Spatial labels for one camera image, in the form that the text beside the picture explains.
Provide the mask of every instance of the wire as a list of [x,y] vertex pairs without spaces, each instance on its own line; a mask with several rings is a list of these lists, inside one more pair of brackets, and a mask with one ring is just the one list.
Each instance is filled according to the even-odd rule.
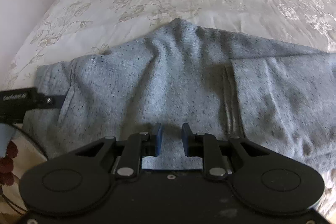
[[47,153],[44,151],[44,149],[41,147],[41,145],[39,145],[38,143],[37,143],[37,141],[35,141],[32,137],[30,137],[24,130],[22,130],[21,128],[19,128],[19,127],[17,127],[16,125],[14,125],[14,124],[9,124],[8,123],[8,125],[9,126],[11,126],[11,127],[14,127],[14,128],[16,128],[17,130],[19,130],[29,141],[31,141],[35,146],[36,146],[36,148],[38,149],[38,150],[40,150],[40,153],[43,155],[43,156],[45,156],[45,158],[48,160],[48,156],[47,156]]
[[25,213],[27,212],[25,209],[21,208],[20,206],[16,205],[13,201],[11,201],[8,197],[6,197],[4,194],[2,194],[3,199],[5,200],[5,202],[12,208],[12,210],[16,213],[18,213],[19,215],[23,216],[24,214],[19,212],[17,209],[14,208],[14,206],[16,206],[18,209],[24,211]]

